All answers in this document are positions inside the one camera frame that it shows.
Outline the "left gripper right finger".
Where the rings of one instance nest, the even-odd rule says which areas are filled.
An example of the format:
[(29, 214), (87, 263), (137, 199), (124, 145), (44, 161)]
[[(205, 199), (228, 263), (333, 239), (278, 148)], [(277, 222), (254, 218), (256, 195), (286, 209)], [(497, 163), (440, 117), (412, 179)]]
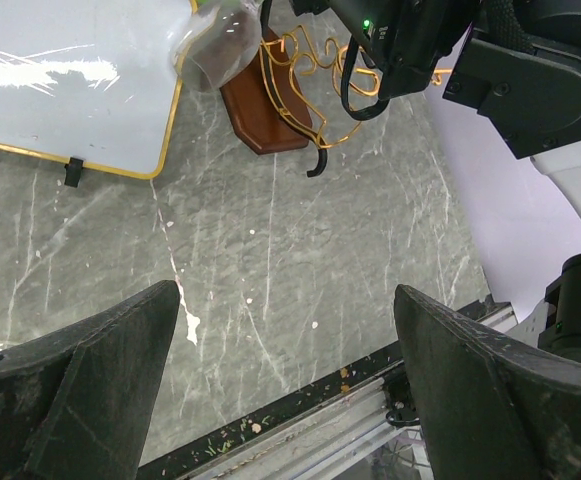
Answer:
[(408, 285), (394, 317), (435, 478), (581, 479), (581, 363)]

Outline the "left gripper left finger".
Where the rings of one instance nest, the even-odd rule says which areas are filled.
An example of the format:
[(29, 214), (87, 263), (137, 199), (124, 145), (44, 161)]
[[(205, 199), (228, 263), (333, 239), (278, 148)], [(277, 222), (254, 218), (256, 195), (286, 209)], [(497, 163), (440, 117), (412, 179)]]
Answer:
[(135, 478), (179, 304), (160, 281), (0, 352), (0, 479)]

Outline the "clear wine glass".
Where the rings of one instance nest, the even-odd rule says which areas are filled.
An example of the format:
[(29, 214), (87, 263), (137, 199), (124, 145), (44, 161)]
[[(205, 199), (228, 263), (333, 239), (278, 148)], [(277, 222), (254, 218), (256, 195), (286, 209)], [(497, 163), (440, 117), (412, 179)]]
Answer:
[(262, 40), (261, 3), (211, 1), (187, 21), (173, 49), (183, 85), (198, 92), (223, 87), (254, 59)]

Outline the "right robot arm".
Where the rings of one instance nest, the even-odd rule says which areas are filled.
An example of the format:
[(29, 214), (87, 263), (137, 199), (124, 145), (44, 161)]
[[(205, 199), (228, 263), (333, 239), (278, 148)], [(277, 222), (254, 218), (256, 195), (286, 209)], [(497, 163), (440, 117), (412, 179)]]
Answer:
[[(511, 153), (528, 158), (581, 218), (581, 1), (295, 1), (296, 15), (332, 11), (350, 34), (339, 88), (363, 59), (380, 74), (377, 100), (423, 91), (438, 62), (457, 60), (446, 100), (487, 118)], [(581, 363), (581, 254), (547, 288), (541, 349)]]

